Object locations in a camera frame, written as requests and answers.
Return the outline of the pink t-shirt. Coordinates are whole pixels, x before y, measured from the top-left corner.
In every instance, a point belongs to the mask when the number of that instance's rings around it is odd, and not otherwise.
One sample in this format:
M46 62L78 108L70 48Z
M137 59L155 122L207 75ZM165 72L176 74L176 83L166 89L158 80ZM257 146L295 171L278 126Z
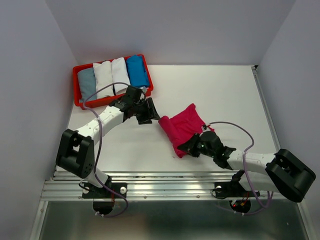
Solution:
M187 154L179 150L178 146L186 143L194 134L201 134L205 125L205 122L198 115L194 103L171 118L166 115L161 117L158 123L171 142L175 154L180 159Z

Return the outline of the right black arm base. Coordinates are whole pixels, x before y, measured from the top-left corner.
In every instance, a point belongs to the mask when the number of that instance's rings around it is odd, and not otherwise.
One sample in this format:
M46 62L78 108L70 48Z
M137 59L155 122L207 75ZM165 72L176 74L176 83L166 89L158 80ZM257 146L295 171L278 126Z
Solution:
M214 183L214 188L211 190L211 195L219 200L224 200L227 198L236 199L236 200L244 200L249 197L254 197L254 193L249 188L249 190L245 190L243 186L240 184L240 180L246 180L246 175L243 170L239 170L236 174L234 174L230 181L217 181Z

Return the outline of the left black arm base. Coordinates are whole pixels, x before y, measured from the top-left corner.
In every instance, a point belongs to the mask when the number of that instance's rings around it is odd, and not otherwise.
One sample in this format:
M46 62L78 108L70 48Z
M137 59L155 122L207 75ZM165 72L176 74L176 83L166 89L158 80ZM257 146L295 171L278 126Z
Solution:
M121 199L127 197L128 184L125 182L112 182L110 189L117 194L110 192L104 187L99 188L88 182L78 184L82 189L83 199Z

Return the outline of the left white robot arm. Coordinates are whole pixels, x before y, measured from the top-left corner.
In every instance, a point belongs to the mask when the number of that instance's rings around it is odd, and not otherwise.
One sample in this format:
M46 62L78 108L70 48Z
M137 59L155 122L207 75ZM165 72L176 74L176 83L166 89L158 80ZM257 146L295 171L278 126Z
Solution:
M109 103L100 114L84 104L95 119L76 130L66 129L62 133L55 164L93 185L100 197L108 196L111 193L110 177L97 167L103 137L131 117L136 117L140 125L160 119L153 99L142 95L141 88L129 86L123 96Z

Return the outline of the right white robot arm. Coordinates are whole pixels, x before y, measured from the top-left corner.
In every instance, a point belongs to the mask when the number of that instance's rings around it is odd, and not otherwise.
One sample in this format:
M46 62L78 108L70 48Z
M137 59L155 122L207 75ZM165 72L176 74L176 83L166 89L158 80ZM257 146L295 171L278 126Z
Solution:
M194 134L178 150L192 157L211 157L220 168L236 171L231 181L217 183L220 198L242 197L246 192L253 197L268 191L300 203L316 179L316 174L287 149L268 154L244 153L223 145L213 131Z

